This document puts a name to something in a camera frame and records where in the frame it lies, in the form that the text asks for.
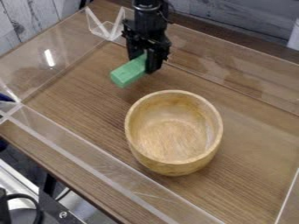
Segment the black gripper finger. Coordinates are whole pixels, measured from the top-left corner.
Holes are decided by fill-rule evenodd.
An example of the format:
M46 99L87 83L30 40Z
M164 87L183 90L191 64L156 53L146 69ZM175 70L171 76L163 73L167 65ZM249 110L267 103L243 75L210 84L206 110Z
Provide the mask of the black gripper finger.
M152 74L162 68L166 60L168 60L170 54L168 45L151 45L146 48L146 72Z
M128 58L134 60L146 53L146 41L139 35L128 36L126 38L126 47Z

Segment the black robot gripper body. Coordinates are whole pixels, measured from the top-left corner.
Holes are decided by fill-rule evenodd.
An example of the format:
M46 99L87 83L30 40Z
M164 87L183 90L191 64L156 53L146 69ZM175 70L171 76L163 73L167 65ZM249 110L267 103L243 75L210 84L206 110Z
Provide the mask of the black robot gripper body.
M123 37L139 35L148 46L171 46L166 30L168 25L167 7L135 7L134 18L123 20Z

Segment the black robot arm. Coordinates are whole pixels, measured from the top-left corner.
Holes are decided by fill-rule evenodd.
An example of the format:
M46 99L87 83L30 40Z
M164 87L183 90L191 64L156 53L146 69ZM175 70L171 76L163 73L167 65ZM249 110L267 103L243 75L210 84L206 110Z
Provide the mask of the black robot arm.
M146 54L144 71L158 71L168 60L172 42L166 35L168 25L167 0L132 0L135 16L123 20L128 58Z

